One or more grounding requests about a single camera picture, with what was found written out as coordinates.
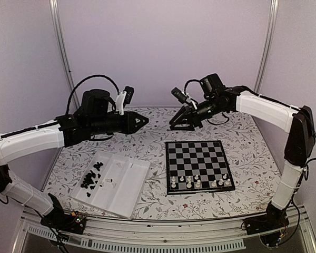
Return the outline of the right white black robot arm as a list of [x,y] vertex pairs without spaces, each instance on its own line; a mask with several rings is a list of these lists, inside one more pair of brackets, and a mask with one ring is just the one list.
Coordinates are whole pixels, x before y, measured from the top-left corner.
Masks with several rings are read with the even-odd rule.
[[186,88],[172,89],[172,95],[182,107],[169,122],[171,130],[193,131],[202,128],[202,122],[214,115],[239,112],[266,122],[286,134],[280,182],[266,208],[266,215],[262,217],[264,228],[274,229],[281,223],[289,204],[293,203],[302,181],[309,177],[310,156],[316,142],[311,108],[285,104],[244,85],[225,86],[216,73],[195,82],[203,91],[203,102],[195,102]]

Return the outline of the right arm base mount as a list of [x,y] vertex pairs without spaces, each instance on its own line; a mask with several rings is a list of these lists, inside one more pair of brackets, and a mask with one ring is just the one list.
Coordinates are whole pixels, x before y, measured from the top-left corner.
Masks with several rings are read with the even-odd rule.
[[279,219],[271,220],[267,214],[246,218],[241,224],[241,229],[247,235],[258,234],[263,245],[277,247],[287,234],[289,220],[285,213]]

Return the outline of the white chess king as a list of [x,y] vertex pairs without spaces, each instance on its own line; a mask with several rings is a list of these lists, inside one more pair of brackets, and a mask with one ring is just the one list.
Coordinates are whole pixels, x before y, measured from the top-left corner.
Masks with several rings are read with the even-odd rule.
[[195,183],[195,187],[196,188],[200,188],[201,187],[201,180],[198,179],[197,182]]

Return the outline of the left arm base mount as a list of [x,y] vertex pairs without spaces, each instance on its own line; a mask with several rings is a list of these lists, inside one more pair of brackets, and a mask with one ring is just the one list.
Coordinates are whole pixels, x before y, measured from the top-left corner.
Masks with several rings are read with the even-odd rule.
[[82,235],[86,226],[86,214],[78,211],[65,213],[52,210],[41,219],[41,224],[60,231]]

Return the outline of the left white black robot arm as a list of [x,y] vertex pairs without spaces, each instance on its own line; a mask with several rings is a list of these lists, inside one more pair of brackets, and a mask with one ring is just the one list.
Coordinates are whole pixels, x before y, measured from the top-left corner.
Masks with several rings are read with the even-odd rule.
[[81,106],[73,114],[65,113],[44,124],[0,134],[0,194],[33,208],[57,229],[68,223],[68,215],[52,194],[45,194],[9,170],[8,163],[40,151],[71,147],[95,136],[114,133],[133,134],[149,119],[134,111],[125,111],[134,90],[127,86],[113,100],[106,90],[85,91]]

